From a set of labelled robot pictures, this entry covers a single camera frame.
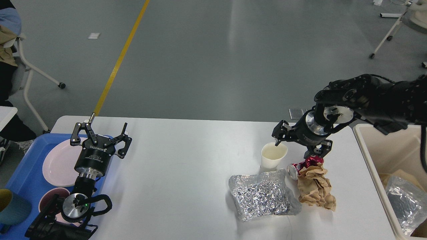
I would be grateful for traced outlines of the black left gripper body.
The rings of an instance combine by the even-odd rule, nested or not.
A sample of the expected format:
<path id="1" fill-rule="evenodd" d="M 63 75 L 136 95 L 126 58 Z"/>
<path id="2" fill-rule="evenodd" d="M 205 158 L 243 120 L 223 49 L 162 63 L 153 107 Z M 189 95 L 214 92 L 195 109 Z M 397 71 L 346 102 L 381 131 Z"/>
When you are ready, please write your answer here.
<path id="1" fill-rule="evenodd" d="M 82 150 L 77 159 L 74 169 L 80 177 L 96 179 L 106 175 L 112 155 L 115 153 L 115 146 L 104 148 L 93 145 L 92 142 L 83 142 Z"/>

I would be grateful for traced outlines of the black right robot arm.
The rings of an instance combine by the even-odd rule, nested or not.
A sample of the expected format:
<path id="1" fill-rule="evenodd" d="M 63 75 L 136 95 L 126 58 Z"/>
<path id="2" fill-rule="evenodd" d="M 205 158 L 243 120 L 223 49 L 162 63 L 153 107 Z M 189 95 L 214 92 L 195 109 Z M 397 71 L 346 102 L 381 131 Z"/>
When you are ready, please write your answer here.
<path id="1" fill-rule="evenodd" d="M 314 96 L 315 105 L 290 126 L 285 120 L 273 129 L 275 146 L 296 142 L 305 156 L 323 158 L 332 148 L 328 137 L 355 120 L 365 121 L 382 134 L 421 126 L 420 161 L 426 170 L 426 74 L 414 81 L 394 82 L 376 74 L 362 74 L 330 82 Z"/>

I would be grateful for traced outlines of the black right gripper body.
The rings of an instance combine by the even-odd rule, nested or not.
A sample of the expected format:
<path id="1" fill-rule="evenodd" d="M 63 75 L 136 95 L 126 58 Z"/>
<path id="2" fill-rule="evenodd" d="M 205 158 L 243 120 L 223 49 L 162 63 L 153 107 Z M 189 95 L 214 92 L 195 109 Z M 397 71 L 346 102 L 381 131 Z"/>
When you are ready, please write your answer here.
<path id="1" fill-rule="evenodd" d="M 314 110 L 307 111 L 292 127 L 292 141 L 303 146 L 318 146 L 330 135 L 331 123 L 316 120 Z"/>

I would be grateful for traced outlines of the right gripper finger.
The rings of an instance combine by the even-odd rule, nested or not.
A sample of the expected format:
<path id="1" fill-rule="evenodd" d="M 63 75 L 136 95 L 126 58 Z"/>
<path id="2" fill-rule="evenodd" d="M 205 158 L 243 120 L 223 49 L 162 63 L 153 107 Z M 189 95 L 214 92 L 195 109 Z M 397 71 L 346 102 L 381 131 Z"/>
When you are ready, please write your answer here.
<path id="1" fill-rule="evenodd" d="M 281 142 L 296 142 L 297 136 L 295 130 L 285 120 L 281 120 L 273 129 L 272 137 L 276 140 L 275 146 Z"/>
<path id="2" fill-rule="evenodd" d="M 333 141 L 326 139 L 320 143 L 320 147 L 314 145 L 307 146 L 308 150 L 304 153 L 304 159 L 307 159 L 310 156 L 323 158 L 331 151 L 332 145 Z"/>

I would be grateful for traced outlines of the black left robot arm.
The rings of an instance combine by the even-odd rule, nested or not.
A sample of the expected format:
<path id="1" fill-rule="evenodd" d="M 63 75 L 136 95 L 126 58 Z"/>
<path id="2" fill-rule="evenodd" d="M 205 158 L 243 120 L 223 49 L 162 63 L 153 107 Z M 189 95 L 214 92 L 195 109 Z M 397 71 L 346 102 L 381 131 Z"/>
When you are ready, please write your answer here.
<path id="1" fill-rule="evenodd" d="M 98 226 L 90 224 L 92 217 L 107 214 L 112 201 L 106 194 L 96 195 L 96 183 L 109 169 L 111 158 L 116 155 L 123 159 L 131 145 L 132 138 L 126 132 L 114 137 L 95 134 L 93 113 L 85 122 L 77 122 L 70 137 L 70 146 L 81 146 L 81 152 L 74 166 L 78 173 L 73 190 L 67 197 L 54 194 L 25 232 L 31 240 L 88 240 Z"/>

